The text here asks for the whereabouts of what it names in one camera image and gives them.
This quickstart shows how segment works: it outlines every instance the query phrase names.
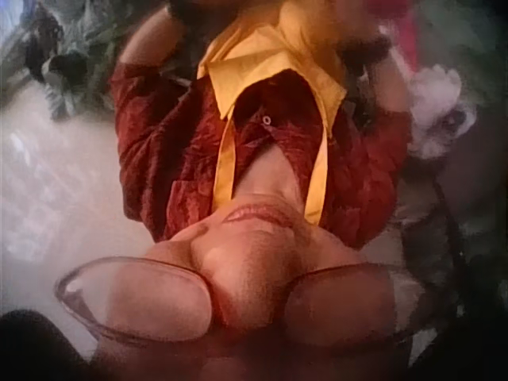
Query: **lips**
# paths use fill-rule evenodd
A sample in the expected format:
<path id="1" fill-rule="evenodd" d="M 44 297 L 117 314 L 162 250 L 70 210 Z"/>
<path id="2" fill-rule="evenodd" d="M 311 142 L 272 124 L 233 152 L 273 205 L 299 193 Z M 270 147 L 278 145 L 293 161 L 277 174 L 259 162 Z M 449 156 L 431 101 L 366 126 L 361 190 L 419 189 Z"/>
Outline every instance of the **lips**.
<path id="1" fill-rule="evenodd" d="M 224 222 L 244 221 L 257 218 L 283 228 L 293 228 L 292 220 L 280 210 L 268 204 L 249 204 L 234 210 Z"/>

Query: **wristwatch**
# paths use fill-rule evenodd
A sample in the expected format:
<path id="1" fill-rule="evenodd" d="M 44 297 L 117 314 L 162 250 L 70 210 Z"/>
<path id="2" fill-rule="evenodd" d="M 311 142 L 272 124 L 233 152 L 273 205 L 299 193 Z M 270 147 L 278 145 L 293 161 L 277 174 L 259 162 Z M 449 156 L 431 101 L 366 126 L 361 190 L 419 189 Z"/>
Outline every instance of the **wristwatch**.
<path id="1" fill-rule="evenodd" d="M 381 36 L 371 42 L 357 42 L 341 49 L 340 56 L 346 67 L 357 76 L 365 72 L 365 67 L 385 60 L 390 54 L 390 38 Z"/>

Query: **floor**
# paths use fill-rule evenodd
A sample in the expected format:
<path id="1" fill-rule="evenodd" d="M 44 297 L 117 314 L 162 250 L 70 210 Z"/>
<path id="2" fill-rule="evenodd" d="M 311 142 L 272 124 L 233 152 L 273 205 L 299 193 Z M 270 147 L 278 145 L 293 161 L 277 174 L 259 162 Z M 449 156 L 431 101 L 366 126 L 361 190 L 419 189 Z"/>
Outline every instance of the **floor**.
<path id="1" fill-rule="evenodd" d="M 38 310 L 90 354 L 94 341 L 53 297 L 56 280 L 99 257 L 139 256 L 151 242 L 122 212 L 113 122 L 85 115 L 55 124 L 33 83 L 0 124 L 0 314 Z"/>

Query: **red velvet jacket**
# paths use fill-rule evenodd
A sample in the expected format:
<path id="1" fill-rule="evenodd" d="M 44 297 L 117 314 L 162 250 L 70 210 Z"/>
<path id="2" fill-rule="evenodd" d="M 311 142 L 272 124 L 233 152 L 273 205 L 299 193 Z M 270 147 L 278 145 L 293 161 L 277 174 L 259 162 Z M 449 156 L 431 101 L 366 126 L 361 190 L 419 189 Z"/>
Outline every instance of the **red velvet jacket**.
<path id="1" fill-rule="evenodd" d="M 144 222 L 155 241 L 168 240 L 210 215 L 225 127 L 210 78 L 196 81 L 185 93 L 154 67 L 120 64 L 111 86 L 125 214 Z M 322 137 L 307 83 L 293 71 L 257 83 L 238 99 L 234 118 L 236 179 L 275 143 L 306 199 Z M 393 212 L 409 126 L 409 114 L 379 110 L 369 134 L 363 135 L 344 111 L 337 115 L 321 227 L 353 248 L 375 237 Z"/>

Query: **yellow shirt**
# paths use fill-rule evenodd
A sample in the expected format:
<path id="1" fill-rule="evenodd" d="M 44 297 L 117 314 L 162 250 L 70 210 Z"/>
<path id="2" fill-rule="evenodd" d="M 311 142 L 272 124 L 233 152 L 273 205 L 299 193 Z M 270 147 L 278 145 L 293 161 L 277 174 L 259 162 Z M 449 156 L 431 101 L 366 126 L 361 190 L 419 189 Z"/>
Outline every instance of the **yellow shirt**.
<path id="1" fill-rule="evenodd" d="M 337 37 L 326 0 L 286 0 L 257 6 L 238 18 L 210 45 L 198 77 L 209 75 L 223 132 L 214 184 L 213 210 L 233 196 L 236 149 L 233 111 L 245 89 L 291 69 L 308 83 L 323 124 L 323 139 L 310 178 L 305 218 L 318 225 L 325 204 L 328 175 L 328 137 L 346 95 L 344 74 L 335 52 Z"/>

